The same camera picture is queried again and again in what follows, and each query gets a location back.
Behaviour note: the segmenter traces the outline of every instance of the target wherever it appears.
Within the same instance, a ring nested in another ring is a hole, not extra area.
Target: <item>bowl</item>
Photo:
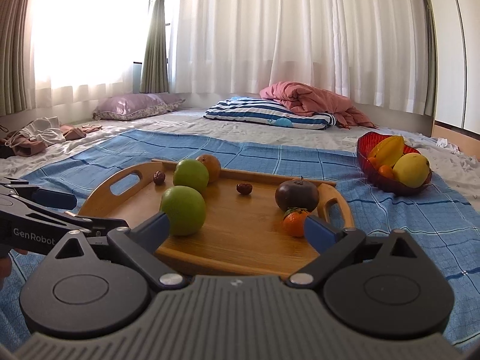
[[[420,185],[418,188],[410,188],[407,187],[405,184],[401,183],[400,181],[382,176],[372,166],[370,161],[367,160],[368,154],[370,153],[371,149],[373,149],[379,142],[383,141],[385,138],[388,137],[391,137],[391,135],[382,135],[371,131],[358,138],[357,159],[360,163],[360,168],[367,177],[367,180],[377,188],[380,188],[382,191],[391,192],[398,196],[413,196],[422,192],[430,184],[431,169],[422,185]],[[414,149],[413,147],[404,145],[403,154],[408,153],[419,153],[419,151]]]

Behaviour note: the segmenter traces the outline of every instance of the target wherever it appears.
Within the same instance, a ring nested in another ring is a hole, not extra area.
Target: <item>green apple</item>
[[[170,234],[187,236],[200,230],[205,222],[206,205],[200,192],[178,185],[170,187],[162,195],[160,211],[170,221]]]
[[[208,169],[200,161],[186,158],[177,163],[173,185],[183,185],[202,193],[208,184]]]

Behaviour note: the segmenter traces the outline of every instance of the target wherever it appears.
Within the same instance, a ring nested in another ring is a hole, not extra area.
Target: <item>striped pillow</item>
[[[203,117],[308,130],[325,130],[337,122],[332,114],[316,112],[313,116],[298,116],[274,100],[250,97],[233,97],[220,101],[208,108]]]

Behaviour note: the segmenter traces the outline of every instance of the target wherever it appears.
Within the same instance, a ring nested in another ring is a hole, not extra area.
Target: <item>blue checkered blanket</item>
[[[76,211],[104,180],[117,171],[152,158],[179,161],[212,153],[222,167],[337,181],[355,223],[367,234],[410,231],[452,286],[455,304],[445,337],[459,350],[480,338],[480,215],[437,174],[420,195],[395,197],[366,183],[354,153],[234,143],[195,135],[131,130],[69,159],[44,166],[25,178],[31,183],[71,192]],[[333,222],[340,217],[332,213]],[[0,299],[0,340],[14,349],[28,337],[18,307],[18,292],[41,256],[15,255],[15,273]]]

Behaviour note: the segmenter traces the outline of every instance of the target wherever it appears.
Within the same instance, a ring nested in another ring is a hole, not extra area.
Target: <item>pillow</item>
[[[98,102],[93,119],[134,120],[166,114],[177,109],[182,100],[172,93],[130,93]]]
[[[298,116],[274,100],[250,97],[232,97],[220,101],[208,108],[203,117],[308,130],[325,130],[337,122],[332,114],[316,112],[313,116]]]

